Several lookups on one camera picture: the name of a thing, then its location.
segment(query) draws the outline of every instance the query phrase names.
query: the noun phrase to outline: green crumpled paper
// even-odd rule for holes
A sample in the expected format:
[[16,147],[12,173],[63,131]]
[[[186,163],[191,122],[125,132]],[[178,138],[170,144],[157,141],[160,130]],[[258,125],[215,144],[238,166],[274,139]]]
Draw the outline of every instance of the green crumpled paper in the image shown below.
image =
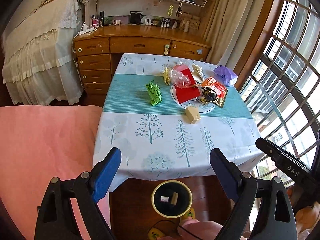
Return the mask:
[[146,84],[146,88],[151,99],[151,105],[155,106],[162,102],[160,88],[158,85],[154,84],[153,80],[149,84]]

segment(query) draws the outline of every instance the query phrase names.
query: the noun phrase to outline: cable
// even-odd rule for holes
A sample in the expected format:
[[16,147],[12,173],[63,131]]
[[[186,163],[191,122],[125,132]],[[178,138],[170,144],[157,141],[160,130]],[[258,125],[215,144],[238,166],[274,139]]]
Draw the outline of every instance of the cable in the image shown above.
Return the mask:
[[[98,25],[93,31],[88,32],[88,33],[86,33],[86,34],[89,35],[90,33],[95,32],[100,26],[102,26],[102,25]],[[77,36],[79,36],[79,33],[78,33],[76,36],[73,37],[73,40],[72,40],[72,43],[71,43],[72,53],[73,53],[73,41],[75,40],[75,38],[76,38]],[[78,76],[79,76],[79,78],[80,78],[81,86],[82,86],[82,88],[85,90],[84,85],[83,85],[83,83],[82,83],[81,75],[80,75],[80,72],[79,72],[78,64],[76,63],[75,58],[74,58],[74,57],[72,57],[72,58],[73,58],[73,62],[74,62],[75,65],[76,65],[76,68],[77,68],[77,72],[78,72]]]
[[[160,223],[160,222],[163,222],[163,221],[167,221],[167,222],[170,222],[170,223],[173,223],[174,225],[176,225],[176,223],[173,222],[172,220],[166,220],[166,219],[160,220],[160,221],[158,221],[157,223],[155,223],[155,224],[148,230],[148,233],[150,232],[150,230],[151,230],[156,224],[158,224],[158,223]],[[180,226],[180,225],[178,225],[178,227],[182,228],[184,231],[186,231],[188,234],[192,235],[192,236],[195,237],[196,239],[203,240],[203,239],[199,238],[198,236],[195,236],[193,233],[189,232],[188,230],[186,230],[184,227],[182,227],[182,226]]]

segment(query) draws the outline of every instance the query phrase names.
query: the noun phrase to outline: wooden desk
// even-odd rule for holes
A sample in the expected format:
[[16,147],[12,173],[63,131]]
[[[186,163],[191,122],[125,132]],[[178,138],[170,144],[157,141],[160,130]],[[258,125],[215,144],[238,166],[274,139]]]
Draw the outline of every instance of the wooden desk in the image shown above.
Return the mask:
[[165,55],[205,61],[210,45],[178,29],[145,25],[100,27],[75,38],[78,67],[89,104],[103,105],[123,53]]

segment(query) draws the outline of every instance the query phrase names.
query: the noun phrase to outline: pink plastic bag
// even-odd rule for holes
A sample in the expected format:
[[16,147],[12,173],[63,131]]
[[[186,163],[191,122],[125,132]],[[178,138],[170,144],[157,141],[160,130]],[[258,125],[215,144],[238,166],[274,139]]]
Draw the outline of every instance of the pink plastic bag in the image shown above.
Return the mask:
[[170,81],[178,88],[188,88],[191,86],[188,76],[181,72],[186,68],[188,67],[185,65],[176,65],[172,70],[170,70]]

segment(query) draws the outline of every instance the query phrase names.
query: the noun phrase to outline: screw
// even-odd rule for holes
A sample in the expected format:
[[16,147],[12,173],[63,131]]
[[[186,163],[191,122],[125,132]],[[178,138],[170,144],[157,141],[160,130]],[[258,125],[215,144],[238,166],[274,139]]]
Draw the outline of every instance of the screw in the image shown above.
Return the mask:
[[281,179],[279,177],[274,177],[273,179],[275,180],[276,183],[280,183],[281,182]]
[[87,177],[89,177],[90,173],[85,171],[81,174],[81,178],[86,179]]
[[58,182],[58,178],[57,177],[53,177],[52,179],[51,179],[51,183],[57,183]]
[[245,178],[248,179],[248,178],[251,177],[251,174],[249,172],[245,171],[245,172],[242,173],[242,176],[244,176]]

